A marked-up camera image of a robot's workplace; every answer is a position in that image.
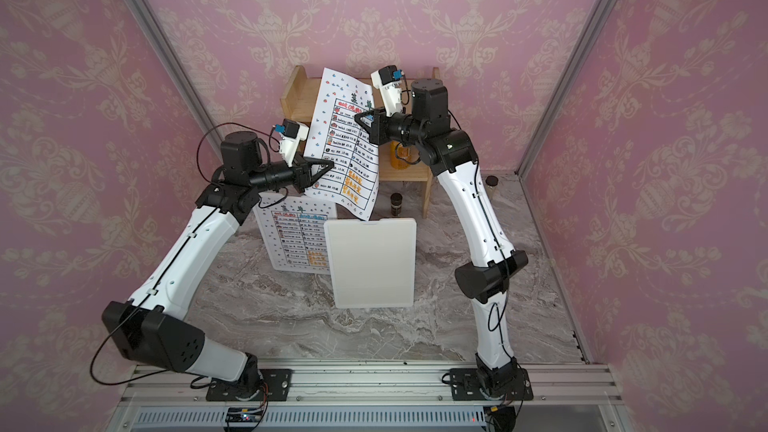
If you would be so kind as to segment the paper menu sheet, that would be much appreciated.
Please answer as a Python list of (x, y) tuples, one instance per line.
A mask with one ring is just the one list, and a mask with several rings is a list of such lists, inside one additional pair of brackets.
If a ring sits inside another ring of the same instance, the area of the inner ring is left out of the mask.
[(330, 272), (325, 223), (327, 214), (273, 212), (277, 268), (284, 271)]
[(341, 205), (363, 221), (371, 218), (379, 191), (379, 149), (354, 116), (373, 105), (371, 85), (324, 69), (304, 150), (305, 158), (334, 163), (306, 194)]

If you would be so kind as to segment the white rack board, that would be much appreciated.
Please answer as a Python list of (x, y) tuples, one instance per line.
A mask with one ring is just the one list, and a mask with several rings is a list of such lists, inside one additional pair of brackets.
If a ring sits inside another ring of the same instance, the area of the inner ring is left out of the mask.
[(334, 203), (265, 192), (253, 211), (274, 269), (330, 274), (325, 223), (337, 218)]
[(324, 230), (337, 308), (414, 304), (415, 219), (329, 220)]

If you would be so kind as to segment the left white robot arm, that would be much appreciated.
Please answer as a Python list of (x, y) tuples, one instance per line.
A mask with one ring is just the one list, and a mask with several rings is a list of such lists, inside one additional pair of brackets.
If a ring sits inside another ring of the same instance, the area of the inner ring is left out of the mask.
[(185, 318), (212, 262), (261, 204), (262, 193), (288, 188), (303, 192), (333, 168), (330, 160), (299, 155), (309, 134), (305, 125), (286, 121), (276, 130), (281, 136), (278, 161), (252, 128), (242, 126), (224, 138), (222, 164), (208, 176), (179, 238), (129, 299), (106, 306), (105, 340), (123, 358), (153, 366), (158, 373), (208, 377), (238, 400), (266, 396), (256, 356), (207, 338)]

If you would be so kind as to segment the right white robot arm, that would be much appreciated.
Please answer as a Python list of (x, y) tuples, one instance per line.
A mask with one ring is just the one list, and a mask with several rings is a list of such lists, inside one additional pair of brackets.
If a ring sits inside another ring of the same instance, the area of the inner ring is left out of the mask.
[(470, 260), (454, 276), (472, 302), (480, 388), (492, 399), (529, 400), (530, 382), (513, 354), (505, 317), (510, 280), (527, 265), (528, 256), (507, 238), (495, 215), (472, 141), (451, 123), (442, 81), (415, 81), (411, 95), (408, 113), (377, 108), (356, 114), (354, 120), (374, 145), (397, 142), (415, 147), (447, 193), (469, 246)]

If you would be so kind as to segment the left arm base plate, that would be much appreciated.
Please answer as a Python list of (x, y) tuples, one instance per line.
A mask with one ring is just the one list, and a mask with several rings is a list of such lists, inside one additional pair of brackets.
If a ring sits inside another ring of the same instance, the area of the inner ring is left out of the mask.
[(286, 368), (260, 369), (254, 379), (226, 382), (212, 379), (206, 392), (208, 402), (286, 402), (292, 385), (293, 370)]

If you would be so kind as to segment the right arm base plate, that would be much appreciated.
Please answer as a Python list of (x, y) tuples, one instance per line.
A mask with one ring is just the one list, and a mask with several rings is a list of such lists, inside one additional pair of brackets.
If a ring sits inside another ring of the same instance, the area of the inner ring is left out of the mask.
[(534, 393), (528, 372), (485, 372), (473, 368), (452, 368), (441, 377), (454, 401), (532, 401)]

